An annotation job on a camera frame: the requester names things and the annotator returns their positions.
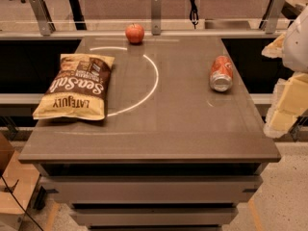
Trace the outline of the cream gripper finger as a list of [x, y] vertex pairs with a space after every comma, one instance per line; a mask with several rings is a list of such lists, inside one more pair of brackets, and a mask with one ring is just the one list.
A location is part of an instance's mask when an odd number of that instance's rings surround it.
[[264, 47], [261, 54], [268, 58], [282, 58], [283, 57], [283, 42], [285, 33], [277, 37], [273, 42]]
[[308, 110], [308, 74], [296, 72], [288, 80], [279, 79], [273, 89], [264, 133], [276, 139], [287, 134]]

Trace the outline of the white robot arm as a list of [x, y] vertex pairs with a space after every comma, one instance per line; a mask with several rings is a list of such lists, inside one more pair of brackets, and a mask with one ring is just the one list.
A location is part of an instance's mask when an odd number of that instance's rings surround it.
[[308, 7], [288, 30], [262, 50], [268, 58], [281, 58], [294, 74], [279, 79], [266, 115], [264, 133], [270, 138], [287, 134], [297, 119], [308, 110]]

